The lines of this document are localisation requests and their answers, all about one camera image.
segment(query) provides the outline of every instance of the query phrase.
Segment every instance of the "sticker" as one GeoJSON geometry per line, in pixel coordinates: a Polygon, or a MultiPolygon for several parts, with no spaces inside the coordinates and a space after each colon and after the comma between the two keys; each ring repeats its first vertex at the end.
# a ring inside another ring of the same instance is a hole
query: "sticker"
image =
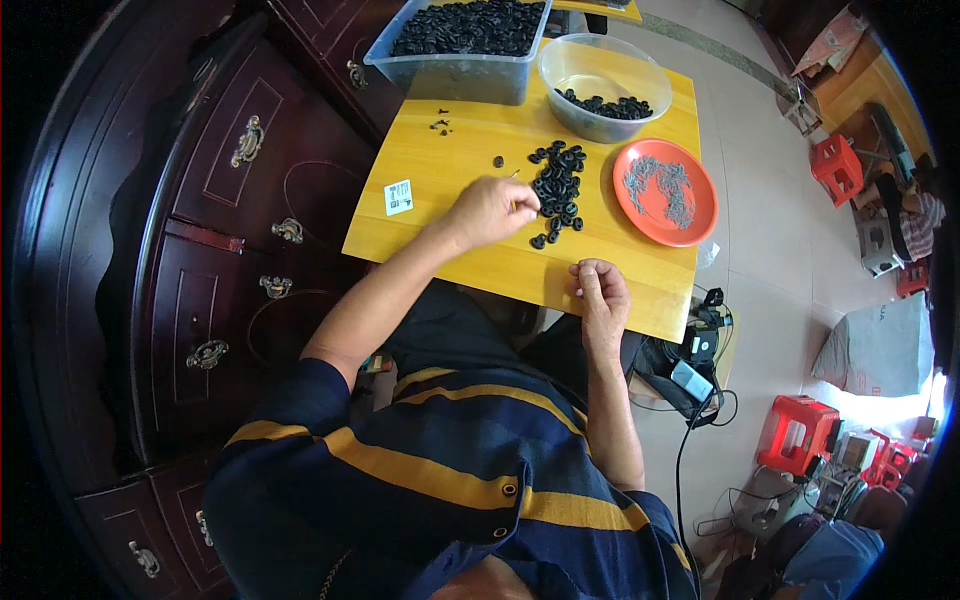
{"type": "Polygon", "coordinates": [[[414,207],[414,197],[410,193],[410,180],[403,180],[383,188],[383,202],[387,207],[387,216],[410,210],[414,207]]]}

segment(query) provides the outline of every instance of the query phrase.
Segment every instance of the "dark wooden dresser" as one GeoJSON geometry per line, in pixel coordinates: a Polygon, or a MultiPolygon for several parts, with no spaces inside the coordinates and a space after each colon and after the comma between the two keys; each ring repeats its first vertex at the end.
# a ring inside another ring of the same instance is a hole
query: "dark wooden dresser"
{"type": "Polygon", "coordinates": [[[124,0],[22,177],[5,294],[64,519],[119,597],[228,598],[217,450],[364,273],[340,254],[402,95],[400,0],[124,0]]]}

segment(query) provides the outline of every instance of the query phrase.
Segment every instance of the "clear plastic bin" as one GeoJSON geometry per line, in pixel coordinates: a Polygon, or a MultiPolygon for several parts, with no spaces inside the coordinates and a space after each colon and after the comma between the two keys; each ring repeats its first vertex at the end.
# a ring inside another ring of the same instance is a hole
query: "clear plastic bin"
{"type": "MultiPolygon", "coordinates": [[[[536,0],[522,0],[530,4],[536,0]]],[[[407,0],[400,12],[363,58],[365,64],[380,69],[407,98],[422,100],[467,100],[519,106],[527,97],[530,67],[540,48],[543,28],[553,0],[545,0],[543,16],[534,36],[533,46],[525,57],[501,57],[489,54],[430,54],[412,57],[391,57],[394,39],[403,24],[414,13],[431,4],[447,4],[448,0],[407,0]]]]}
{"type": "Polygon", "coordinates": [[[584,139],[601,144],[630,139],[663,116],[673,102],[673,88],[663,69],[647,53],[615,37],[571,34],[554,39],[540,52],[540,77],[557,120],[584,139]],[[635,120],[593,114],[554,91],[568,88],[580,100],[596,95],[616,102],[635,96],[646,100],[654,113],[635,120]]]}

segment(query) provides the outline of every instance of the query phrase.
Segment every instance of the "striped shirt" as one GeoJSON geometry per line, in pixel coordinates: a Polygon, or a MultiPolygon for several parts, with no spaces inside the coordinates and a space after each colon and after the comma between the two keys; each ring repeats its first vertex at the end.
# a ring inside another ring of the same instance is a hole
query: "striped shirt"
{"type": "Polygon", "coordinates": [[[204,516],[245,599],[425,599],[488,555],[538,598],[693,597],[669,510],[604,478],[549,383],[431,369],[361,425],[348,407],[302,360],[222,451],[204,516]]]}
{"type": "Polygon", "coordinates": [[[910,252],[910,260],[930,256],[933,252],[933,230],[940,226],[947,215],[944,204],[932,194],[921,192],[917,199],[920,201],[920,212],[900,212],[900,231],[910,252]]]}

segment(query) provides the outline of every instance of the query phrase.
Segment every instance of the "bag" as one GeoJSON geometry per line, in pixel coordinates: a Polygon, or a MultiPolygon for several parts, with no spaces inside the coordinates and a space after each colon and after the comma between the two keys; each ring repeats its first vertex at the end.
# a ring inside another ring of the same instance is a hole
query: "bag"
{"type": "Polygon", "coordinates": [[[858,396],[919,394],[933,369],[926,295],[848,313],[810,374],[858,396]]]}

